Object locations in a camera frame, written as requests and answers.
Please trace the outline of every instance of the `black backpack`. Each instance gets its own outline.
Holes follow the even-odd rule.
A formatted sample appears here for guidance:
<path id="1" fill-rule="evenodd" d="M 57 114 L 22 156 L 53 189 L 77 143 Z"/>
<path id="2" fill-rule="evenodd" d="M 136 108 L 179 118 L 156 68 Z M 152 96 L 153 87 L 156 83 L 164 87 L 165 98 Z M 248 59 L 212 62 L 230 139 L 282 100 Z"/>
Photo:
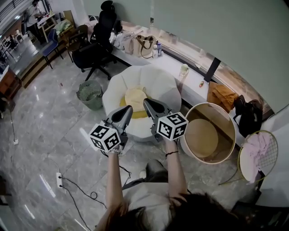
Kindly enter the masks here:
<path id="1" fill-rule="evenodd" d="M 246 103 L 244 96 L 241 95 L 234 101 L 234 106 L 236 108 L 235 122 L 236 117 L 241 115 L 238 127 L 243 137 L 261 129 L 263 106 L 258 100 L 254 99 Z"/>

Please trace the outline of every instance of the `round storage basket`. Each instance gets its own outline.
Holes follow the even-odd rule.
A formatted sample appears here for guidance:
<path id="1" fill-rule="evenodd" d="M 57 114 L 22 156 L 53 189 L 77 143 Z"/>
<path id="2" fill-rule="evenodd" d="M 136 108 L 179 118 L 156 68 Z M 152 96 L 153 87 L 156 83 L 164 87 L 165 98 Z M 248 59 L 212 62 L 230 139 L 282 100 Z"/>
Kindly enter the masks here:
<path id="1" fill-rule="evenodd" d="M 236 133 L 231 117 L 220 106 L 200 103 L 186 115 L 186 134 L 180 142 L 184 152 L 206 164 L 218 164 L 233 152 Z"/>
<path id="2" fill-rule="evenodd" d="M 89 109 L 96 111 L 103 106 L 103 91 L 96 80 L 88 80 L 79 86 L 77 98 Z"/>

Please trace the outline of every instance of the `gray pants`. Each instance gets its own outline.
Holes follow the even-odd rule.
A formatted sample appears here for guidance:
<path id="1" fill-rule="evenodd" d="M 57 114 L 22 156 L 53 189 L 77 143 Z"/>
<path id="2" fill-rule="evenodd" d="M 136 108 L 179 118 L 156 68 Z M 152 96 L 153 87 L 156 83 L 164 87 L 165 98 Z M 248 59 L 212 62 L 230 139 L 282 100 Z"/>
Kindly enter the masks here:
<path id="1" fill-rule="evenodd" d="M 131 188 L 132 186 L 138 185 L 142 182 L 155 182 L 155 183 L 168 183 L 168 171 L 158 160 L 150 160 L 146 167 L 146 178 L 139 178 L 134 180 L 122 187 L 122 190 Z"/>

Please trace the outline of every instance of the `tan handbag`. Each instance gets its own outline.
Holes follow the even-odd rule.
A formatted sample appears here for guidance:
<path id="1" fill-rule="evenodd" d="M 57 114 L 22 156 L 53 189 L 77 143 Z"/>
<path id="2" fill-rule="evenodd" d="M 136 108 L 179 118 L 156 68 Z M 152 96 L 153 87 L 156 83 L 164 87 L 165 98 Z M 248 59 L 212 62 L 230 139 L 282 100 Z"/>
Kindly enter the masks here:
<path id="1" fill-rule="evenodd" d="M 151 53 L 154 48 L 154 45 L 156 44 L 156 38 L 152 35 L 144 37 L 142 35 L 138 35 L 134 37 L 133 44 L 134 44 L 134 50 L 133 54 L 137 57 L 144 57 L 145 59 L 148 59 L 152 57 Z"/>

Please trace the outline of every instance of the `gray tile floor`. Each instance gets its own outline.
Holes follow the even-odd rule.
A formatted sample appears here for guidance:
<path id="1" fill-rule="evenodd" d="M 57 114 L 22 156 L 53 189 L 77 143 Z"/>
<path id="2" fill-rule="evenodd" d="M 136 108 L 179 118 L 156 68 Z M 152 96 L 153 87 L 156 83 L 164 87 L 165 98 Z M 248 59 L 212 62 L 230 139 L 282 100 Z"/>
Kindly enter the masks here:
<path id="1" fill-rule="evenodd" d="M 19 221 L 19 230 L 45 231 L 57 227 L 83 230 L 81 225 L 84 224 L 71 197 L 56 186 L 58 167 L 54 162 L 64 177 L 77 183 L 87 194 L 97 192 L 98 200 L 105 202 L 107 158 L 95 152 L 80 133 L 80 129 L 89 132 L 95 123 L 105 118 L 105 113 L 103 109 L 90 111 L 77 99 L 75 93 L 88 72 L 81 73 L 67 53 L 64 56 L 64 60 L 57 58 L 52 62 L 53 70 L 46 67 L 14 98 L 16 107 L 12 116 L 19 139 L 17 146 L 13 145 L 9 113 L 0 120 L 0 172 L 12 193 L 9 203 Z M 107 67 L 112 76 L 125 68 L 121 63 Z M 108 81 L 102 72 L 96 71 L 91 79 L 97 79 L 106 90 Z M 150 159 L 158 159 L 166 166 L 161 143 L 130 140 L 128 147 L 120 164 L 132 172 L 131 180 L 139 177 Z M 181 150 L 180 159 L 189 190 L 208 192 L 228 209 L 253 188 L 245 181 L 218 186 L 235 172 L 236 160 L 206 165 Z M 127 173 L 121 170 L 123 183 L 126 178 Z M 105 208 L 67 181 L 64 186 L 71 191 L 84 220 L 93 229 Z"/>

